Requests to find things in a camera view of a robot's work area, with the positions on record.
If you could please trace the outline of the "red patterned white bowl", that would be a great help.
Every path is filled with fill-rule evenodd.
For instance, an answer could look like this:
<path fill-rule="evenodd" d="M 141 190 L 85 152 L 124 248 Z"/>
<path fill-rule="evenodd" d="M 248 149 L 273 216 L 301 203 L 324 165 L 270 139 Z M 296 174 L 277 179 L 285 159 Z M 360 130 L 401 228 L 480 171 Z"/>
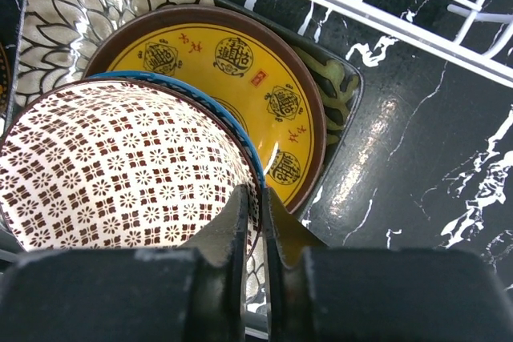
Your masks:
<path fill-rule="evenodd" d="M 210 111 L 175 91 L 113 78 L 34 100 L 1 143 L 1 213 L 26 251 L 175 247 L 248 189 L 257 170 Z"/>

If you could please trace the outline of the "yellow brown-rimmed bowl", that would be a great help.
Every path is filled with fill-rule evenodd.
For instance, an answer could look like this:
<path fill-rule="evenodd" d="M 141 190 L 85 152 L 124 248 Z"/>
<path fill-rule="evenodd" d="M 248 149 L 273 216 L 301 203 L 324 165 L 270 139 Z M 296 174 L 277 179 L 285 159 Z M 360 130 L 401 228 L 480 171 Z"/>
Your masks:
<path fill-rule="evenodd" d="M 287 209 L 305 202 L 325 157 L 324 109 L 306 65 L 268 27 L 221 7 L 166 6 L 109 36 L 85 75 L 122 70 L 166 75 L 212 97 L 245 129 Z"/>

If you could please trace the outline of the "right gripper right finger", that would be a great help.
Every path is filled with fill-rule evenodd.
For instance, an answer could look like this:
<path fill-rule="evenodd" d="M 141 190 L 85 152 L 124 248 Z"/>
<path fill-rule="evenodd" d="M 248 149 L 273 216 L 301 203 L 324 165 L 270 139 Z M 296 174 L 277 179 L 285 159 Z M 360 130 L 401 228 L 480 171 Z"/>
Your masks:
<path fill-rule="evenodd" d="M 271 187 L 262 191 L 262 238 L 269 336 L 313 338 L 304 249 L 321 241 L 288 212 Z"/>

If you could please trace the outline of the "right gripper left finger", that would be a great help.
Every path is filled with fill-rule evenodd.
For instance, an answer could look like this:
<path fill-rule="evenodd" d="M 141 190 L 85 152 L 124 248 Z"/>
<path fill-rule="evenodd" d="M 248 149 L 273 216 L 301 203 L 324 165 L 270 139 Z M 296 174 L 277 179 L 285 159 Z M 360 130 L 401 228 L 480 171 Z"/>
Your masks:
<path fill-rule="evenodd" d="M 200 253 L 188 308 L 189 338 L 243 338 L 248 238 L 248 188 L 228 202 L 188 245 Z"/>

